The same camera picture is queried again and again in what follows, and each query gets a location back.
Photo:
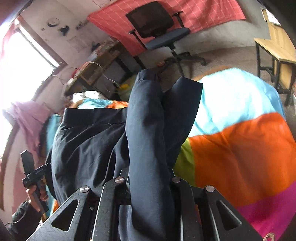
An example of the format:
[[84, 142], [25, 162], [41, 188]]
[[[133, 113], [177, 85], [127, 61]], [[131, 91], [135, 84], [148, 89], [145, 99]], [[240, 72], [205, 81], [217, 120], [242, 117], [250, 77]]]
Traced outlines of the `person's left forearm dark sleeve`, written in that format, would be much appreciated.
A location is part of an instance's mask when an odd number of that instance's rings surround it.
[[41, 217], [42, 213], [37, 212], [26, 200], [12, 215], [12, 223], [7, 229], [15, 240], [27, 240], [35, 232]]

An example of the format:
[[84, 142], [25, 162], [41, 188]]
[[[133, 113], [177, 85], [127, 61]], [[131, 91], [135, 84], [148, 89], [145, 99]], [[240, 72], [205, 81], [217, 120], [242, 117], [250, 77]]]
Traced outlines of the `person's left hand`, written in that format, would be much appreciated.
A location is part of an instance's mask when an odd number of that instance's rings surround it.
[[46, 191], [45, 183], [40, 181], [39, 187], [37, 185], [31, 185], [26, 190], [29, 204], [37, 211], [44, 213], [44, 208], [41, 202], [46, 202], [48, 194]]

